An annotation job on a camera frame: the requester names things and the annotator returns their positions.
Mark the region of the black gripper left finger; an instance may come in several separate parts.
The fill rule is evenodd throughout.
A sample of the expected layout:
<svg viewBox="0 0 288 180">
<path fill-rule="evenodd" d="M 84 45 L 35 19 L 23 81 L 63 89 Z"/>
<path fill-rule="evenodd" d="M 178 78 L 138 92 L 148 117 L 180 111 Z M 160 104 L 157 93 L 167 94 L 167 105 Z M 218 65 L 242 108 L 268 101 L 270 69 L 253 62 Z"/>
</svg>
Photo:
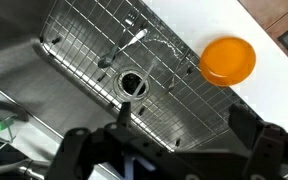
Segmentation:
<svg viewBox="0 0 288 180">
<path fill-rule="evenodd" d="M 131 122 L 131 103 L 123 102 L 117 118 L 117 123 L 124 127 L 129 127 L 130 122 Z"/>
</svg>

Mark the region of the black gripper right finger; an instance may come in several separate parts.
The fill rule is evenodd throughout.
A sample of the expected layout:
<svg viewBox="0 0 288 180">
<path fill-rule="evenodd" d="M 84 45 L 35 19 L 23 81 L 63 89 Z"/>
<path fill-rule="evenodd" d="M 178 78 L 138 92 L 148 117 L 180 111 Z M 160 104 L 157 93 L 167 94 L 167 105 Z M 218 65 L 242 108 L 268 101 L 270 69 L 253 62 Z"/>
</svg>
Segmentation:
<svg viewBox="0 0 288 180">
<path fill-rule="evenodd" d="M 228 124 L 248 150 L 254 147 L 257 136 L 263 129 L 263 120 L 245 105 L 233 104 L 229 107 Z"/>
</svg>

